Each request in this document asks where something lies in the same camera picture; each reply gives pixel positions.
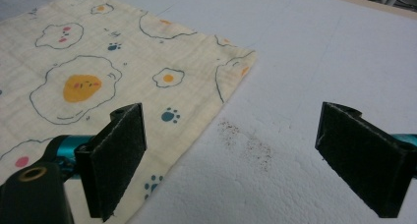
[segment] pink dot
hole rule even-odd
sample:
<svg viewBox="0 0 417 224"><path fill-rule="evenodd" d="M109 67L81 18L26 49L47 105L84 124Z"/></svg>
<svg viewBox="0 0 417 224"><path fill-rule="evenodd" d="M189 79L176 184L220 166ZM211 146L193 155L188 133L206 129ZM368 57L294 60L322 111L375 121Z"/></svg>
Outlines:
<svg viewBox="0 0 417 224"><path fill-rule="evenodd" d="M27 156L24 156L24 157L20 157L20 158L16 161L15 165L16 165L17 167L25 167L26 165L28 165L28 162L29 162L29 158L28 158Z"/></svg>

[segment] cream fabric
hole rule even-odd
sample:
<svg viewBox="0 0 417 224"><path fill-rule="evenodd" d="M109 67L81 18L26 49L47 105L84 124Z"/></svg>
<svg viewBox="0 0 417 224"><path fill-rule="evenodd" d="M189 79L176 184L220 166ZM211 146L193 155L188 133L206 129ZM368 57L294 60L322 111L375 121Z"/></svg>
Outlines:
<svg viewBox="0 0 417 224"><path fill-rule="evenodd" d="M149 149L107 223L124 223L202 133L256 59L116 0L56 0L0 23L0 183L59 135L95 135L142 102ZM90 219L68 181L76 223Z"/></svg>

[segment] black foam pad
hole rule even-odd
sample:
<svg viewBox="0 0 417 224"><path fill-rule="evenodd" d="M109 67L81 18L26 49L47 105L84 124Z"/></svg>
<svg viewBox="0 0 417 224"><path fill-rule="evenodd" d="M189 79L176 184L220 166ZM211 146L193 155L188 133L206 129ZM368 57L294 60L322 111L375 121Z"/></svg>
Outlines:
<svg viewBox="0 0 417 224"><path fill-rule="evenodd" d="M76 150L92 217L112 214L147 149L141 104L116 110L112 121Z"/></svg>
<svg viewBox="0 0 417 224"><path fill-rule="evenodd" d="M397 217L417 164L417 147L396 140L355 109L323 103L316 149L380 217Z"/></svg>

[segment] screw hole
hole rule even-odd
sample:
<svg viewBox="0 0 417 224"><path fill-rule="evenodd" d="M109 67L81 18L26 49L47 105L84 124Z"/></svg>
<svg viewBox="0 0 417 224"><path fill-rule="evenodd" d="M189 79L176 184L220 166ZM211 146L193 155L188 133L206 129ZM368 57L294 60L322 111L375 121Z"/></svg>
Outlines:
<svg viewBox="0 0 417 224"><path fill-rule="evenodd" d="M31 168L19 176L19 181L21 182L31 182L40 177L42 177L46 173L47 169L45 167L34 167Z"/></svg>

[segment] fried egg print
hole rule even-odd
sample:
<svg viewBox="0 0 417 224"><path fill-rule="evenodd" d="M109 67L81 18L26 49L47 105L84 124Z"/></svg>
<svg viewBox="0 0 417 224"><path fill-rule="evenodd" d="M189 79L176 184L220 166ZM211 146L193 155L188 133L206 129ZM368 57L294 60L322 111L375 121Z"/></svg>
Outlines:
<svg viewBox="0 0 417 224"><path fill-rule="evenodd" d="M3 184L8 178L7 175L21 170L24 167L32 165L42 155L51 139L47 140L26 140L0 155L0 184Z"/></svg>
<svg viewBox="0 0 417 224"><path fill-rule="evenodd" d="M152 77L152 79L156 82L156 86L162 88L178 85L182 82L183 78L184 72L168 68L163 69Z"/></svg>
<svg viewBox="0 0 417 224"><path fill-rule="evenodd" d="M121 77L108 59L81 55L49 70L45 83L30 94L30 102L53 124L75 123L111 100Z"/></svg>
<svg viewBox="0 0 417 224"><path fill-rule="evenodd" d="M110 13L114 10L113 6L109 5L109 4L102 4L99 6L95 6L92 7L91 9L91 14L92 15L105 15L107 13Z"/></svg>
<svg viewBox="0 0 417 224"><path fill-rule="evenodd" d="M76 23L46 27L42 36L36 40L36 47L49 46L53 49L66 49L81 40L84 28Z"/></svg>
<svg viewBox="0 0 417 224"><path fill-rule="evenodd" d="M244 78L250 69L249 66L253 59L251 55L255 55L255 52L251 51L245 56L235 57L226 64L217 66L215 71L215 84L222 103L233 93L234 87L230 87L232 83L230 76L234 76L236 79Z"/></svg>
<svg viewBox="0 0 417 224"><path fill-rule="evenodd" d="M217 41L217 44L220 45L220 46L232 46L232 47L236 47L235 45L232 45L231 42L230 42L230 40L228 40L226 38L221 38L221 37L219 37L217 35L215 35L214 37L215 37L215 39Z"/></svg>
<svg viewBox="0 0 417 224"><path fill-rule="evenodd" d="M147 36L160 39L173 39L180 35L192 35L196 32L145 12L139 18L139 29Z"/></svg>

